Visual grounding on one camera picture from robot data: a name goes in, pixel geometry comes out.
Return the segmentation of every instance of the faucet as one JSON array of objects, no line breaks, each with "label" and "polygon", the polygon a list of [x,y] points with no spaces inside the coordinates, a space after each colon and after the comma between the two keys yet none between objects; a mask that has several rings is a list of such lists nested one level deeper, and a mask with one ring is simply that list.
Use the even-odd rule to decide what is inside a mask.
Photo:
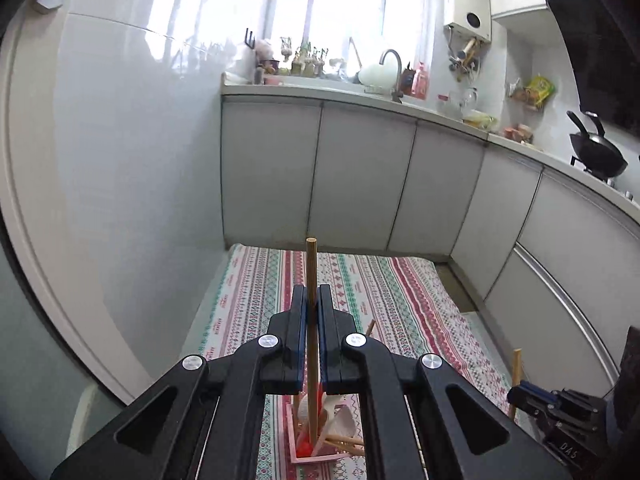
[{"label": "faucet", "polygon": [[402,103],[400,98],[403,97],[404,94],[400,91],[400,76],[402,75],[402,61],[400,61],[400,54],[398,54],[392,48],[388,48],[382,53],[382,56],[380,56],[380,65],[384,65],[385,57],[389,53],[392,53],[394,56],[396,56],[396,59],[398,60],[398,76],[396,76],[396,87],[391,92],[391,100],[395,103]]}]

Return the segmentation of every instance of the countertop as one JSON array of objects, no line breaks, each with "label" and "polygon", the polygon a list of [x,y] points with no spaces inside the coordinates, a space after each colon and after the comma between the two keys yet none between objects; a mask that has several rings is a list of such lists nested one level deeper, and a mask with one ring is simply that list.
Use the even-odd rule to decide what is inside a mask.
[{"label": "countertop", "polygon": [[613,204],[615,207],[625,212],[637,224],[640,224],[640,205],[635,200],[629,200],[624,197],[618,190],[607,186],[604,182],[598,180],[594,176],[585,173],[579,168],[575,168],[549,153],[541,152],[535,148],[530,148],[524,144],[519,144],[513,140],[491,134],[484,130],[469,126],[439,113],[429,110],[424,106],[416,104],[418,100],[414,98],[403,98],[402,104],[395,103],[389,96],[375,95],[364,93],[364,87],[356,85],[346,85],[336,83],[336,88],[326,86],[330,82],[322,80],[306,80],[304,78],[295,78],[300,80],[302,84],[284,84],[284,85],[249,85],[237,84],[232,80],[224,80],[221,86],[222,95],[256,95],[256,96],[280,96],[280,97],[298,97],[307,99],[318,99],[322,101],[332,101],[347,103],[379,110],[386,110],[404,116],[416,118],[429,123],[440,124],[457,130],[461,133],[477,137],[485,140],[489,144],[501,146],[507,150],[526,156],[532,160],[543,164],[546,167],[559,171],[559,173],[583,184],[584,186],[596,192],[605,200]]}]

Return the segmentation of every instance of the yellow package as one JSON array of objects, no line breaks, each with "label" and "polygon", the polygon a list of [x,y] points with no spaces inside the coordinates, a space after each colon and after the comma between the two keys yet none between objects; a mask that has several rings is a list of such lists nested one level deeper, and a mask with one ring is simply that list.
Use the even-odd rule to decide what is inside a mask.
[{"label": "yellow package", "polygon": [[554,84],[546,77],[535,76],[525,87],[529,95],[528,104],[541,109],[545,100],[556,91]]}]

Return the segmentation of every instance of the wooden stick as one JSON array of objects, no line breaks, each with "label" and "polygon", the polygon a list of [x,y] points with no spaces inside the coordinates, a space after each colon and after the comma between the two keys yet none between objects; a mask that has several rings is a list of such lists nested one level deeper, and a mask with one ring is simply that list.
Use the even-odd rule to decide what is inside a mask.
[{"label": "wooden stick", "polygon": [[[359,441],[359,439],[350,438],[350,437],[342,437],[340,435],[330,435],[330,436],[334,436],[334,437],[338,437],[338,438],[335,439],[335,440],[334,439],[330,440],[329,437],[326,437],[324,442],[326,444],[329,444],[329,446],[334,446],[336,449],[340,449],[342,451],[346,451],[347,453],[351,453],[352,455],[355,455],[355,456],[365,456],[366,455],[365,452],[364,452],[364,449],[360,449],[360,448],[354,447],[354,446],[349,446],[348,444],[340,444],[340,441],[345,442],[346,441],[345,439],[347,439],[347,438],[349,438],[350,440],[356,440],[356,441]],[[420,463],[422,464],[422,467],[426,467],[424,465],[424,458],[422,457],[422,455],[420,455]]]},{"label": "wooden stick", "polygon": [[318,241],[306,239],[306,398],[309,405],[309,441],[318,441]]},{"label": "wooden stick", "polygon": [[[345,444],[353,444],[354,446],[364,446],[364,440],[360,438],[355,438],[352,436],[328,434],[324,439],[329,442],[344,442]],[[418,450],[422,451],[422,448],[420,447],[420,443],[417,443],[417,444],[418,444]]]},{"label": "wooden stick", "polygon": [[[522,380],[522,348],[516,348],[513,351],[513,370],[511,371],[511,386],[518,386]],[[509,418],[516,419],[516,407],[514,404],[509,405]]]},{"label": "wooden stick", "polygon": [[347,453],[351,453],[352,455],[364,456],[364,449],[358,449],[355,446],[348,446],[347,444],[339,444],[338,442],[329,442],[328,440],[325,440],[325,442],[330,446],[337,447],[337,449],[346,451]]},{"label": "wooden stick", "polygon": [[369,337],[371,335],[371,332],[373,332],[373,327],[375,327],[375,325],[376,325],[376,320],[372,319],[371,323],[369,323],[369,326],[367,326],[367,331],[364,333],[364,335]]},{"label": "wooden stick", "polygon": [[293,420],[293,435],[298,437],[298,410],[300,408],[300,398],[302,394],[297,394],[293,396],[293,409],[291,412],[292,420]]}]

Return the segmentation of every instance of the striped tablecloth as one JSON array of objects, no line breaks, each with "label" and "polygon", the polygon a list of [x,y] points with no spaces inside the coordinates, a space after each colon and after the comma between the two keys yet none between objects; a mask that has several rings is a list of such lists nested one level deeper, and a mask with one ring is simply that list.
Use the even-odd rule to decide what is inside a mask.
[{"label": "striped tablecloth", "polygon": [[[305,282],[304,253],[235,245],[213,301],[200,353],[207,359],[225,356],[265,333],[271,315],[289,308],[293,286]],[[318,283],[331,285],[334,308],[353,315],[360,332],[376,319],[372,336],[392,352],[418,357],[431,351],[443,356],[507,411],[506,378],[482,351],[432,262],[415,257],[318,253]],[[292,466],[285,428],[285,406],[289,402],[289,396],[266,399],[258,480],[366,478],[361,457]],[[346,402],[357,417],[357,396],[346,396]]]}]

